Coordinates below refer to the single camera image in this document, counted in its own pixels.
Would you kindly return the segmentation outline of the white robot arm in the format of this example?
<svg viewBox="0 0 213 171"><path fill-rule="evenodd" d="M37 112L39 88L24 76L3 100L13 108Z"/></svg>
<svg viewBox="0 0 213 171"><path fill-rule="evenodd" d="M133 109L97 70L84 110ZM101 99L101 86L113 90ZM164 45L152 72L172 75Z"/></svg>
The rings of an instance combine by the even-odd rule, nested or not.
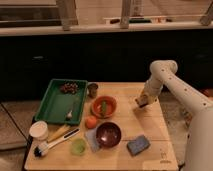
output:
<svg viewBox="0 0 213 171"><path fill-rule="evenodd" d="M213 171L213 101L178 78L174 60L156 60L150 64L151 76L136 99L139 107L157 100L166 86L185 109L193 115L183 171Z"/></svg>

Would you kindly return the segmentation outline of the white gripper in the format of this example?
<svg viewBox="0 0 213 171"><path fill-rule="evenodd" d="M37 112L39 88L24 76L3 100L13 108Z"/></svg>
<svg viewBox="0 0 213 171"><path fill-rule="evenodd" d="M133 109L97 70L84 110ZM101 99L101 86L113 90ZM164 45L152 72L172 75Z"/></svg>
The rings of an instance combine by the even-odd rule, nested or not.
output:
<svg viewBox="0 0 213 171"><path fill-rule="evenodd" d="M158 91L152 88L144 88L140 96L135 99L138 106L143 103L152 104L157 100Z"/></svg>

